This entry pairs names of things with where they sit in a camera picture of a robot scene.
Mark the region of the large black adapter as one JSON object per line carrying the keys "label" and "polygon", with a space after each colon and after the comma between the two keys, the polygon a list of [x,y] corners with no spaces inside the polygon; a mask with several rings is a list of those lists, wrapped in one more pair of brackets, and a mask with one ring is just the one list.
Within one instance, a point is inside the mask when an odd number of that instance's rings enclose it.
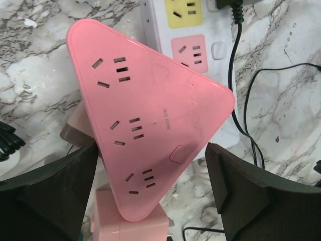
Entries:
{"label": "large black adapter", "polygon": [[253,5],[258,2],[259,1],[256,0],[206,0],[206,5],[210,12],[217,12],[227,7],[231,7],[232,9],[243,9],[244,6]]}

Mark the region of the pink triangular power strip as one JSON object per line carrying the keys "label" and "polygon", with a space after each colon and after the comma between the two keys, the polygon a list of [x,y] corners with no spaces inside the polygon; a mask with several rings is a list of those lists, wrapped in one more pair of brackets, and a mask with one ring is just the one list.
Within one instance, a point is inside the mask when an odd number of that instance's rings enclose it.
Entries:
{"label": "pink triangular power strip", "polygon": [[231,90],[93,20],[66,43],[123,218],[147,217],[231,114]]}

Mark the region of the white power strip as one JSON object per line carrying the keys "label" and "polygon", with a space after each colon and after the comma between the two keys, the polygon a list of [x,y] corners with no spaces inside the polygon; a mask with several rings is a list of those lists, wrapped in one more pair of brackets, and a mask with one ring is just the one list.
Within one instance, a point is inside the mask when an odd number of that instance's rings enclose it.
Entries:
{"label": "white power strip", "polygon": [[228,86],[232,51],[230,10],[215,1],[140,1],[150,48]]}

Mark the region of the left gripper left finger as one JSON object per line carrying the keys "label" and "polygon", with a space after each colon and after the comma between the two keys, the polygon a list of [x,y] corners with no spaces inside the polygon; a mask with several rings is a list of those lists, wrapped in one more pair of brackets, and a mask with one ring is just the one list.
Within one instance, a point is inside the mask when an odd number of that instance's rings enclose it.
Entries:
{"label": "left gripper left finger", "polygon": [[98,147],[1,181],[1,240],[78,240]]}

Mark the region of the beige pink USB charger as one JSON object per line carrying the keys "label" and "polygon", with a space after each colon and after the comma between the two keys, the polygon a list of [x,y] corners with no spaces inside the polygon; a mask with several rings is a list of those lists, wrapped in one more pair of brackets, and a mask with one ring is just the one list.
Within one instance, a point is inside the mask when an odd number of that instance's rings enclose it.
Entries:
{"label": "beige pink USB charger", "polygon": [[65,123],[60,132],[60,137],[79,148],[95,142],[94,133],[83,101],[78,104]]}

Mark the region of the pink cube socket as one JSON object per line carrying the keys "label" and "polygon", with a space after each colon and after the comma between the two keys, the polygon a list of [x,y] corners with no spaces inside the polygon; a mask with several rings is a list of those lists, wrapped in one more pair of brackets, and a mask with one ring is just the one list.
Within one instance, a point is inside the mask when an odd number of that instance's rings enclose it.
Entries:
{"label": "pink cube socket", "polygon": [[160,204],[143,220],[131,222],[118,211],[111,190],[95,192],[91,217],[93,240],[156,241],[167,240],[169,228],[175,225]]}

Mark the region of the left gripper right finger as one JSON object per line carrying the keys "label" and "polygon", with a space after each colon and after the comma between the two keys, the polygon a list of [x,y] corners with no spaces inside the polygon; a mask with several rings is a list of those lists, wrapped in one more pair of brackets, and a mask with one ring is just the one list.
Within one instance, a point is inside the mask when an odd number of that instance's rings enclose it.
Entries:
{"label": "left gripper right finger", "polygon": [[217,144],[205,151],[226,240],[320,240],[320,187],[285,179]]}

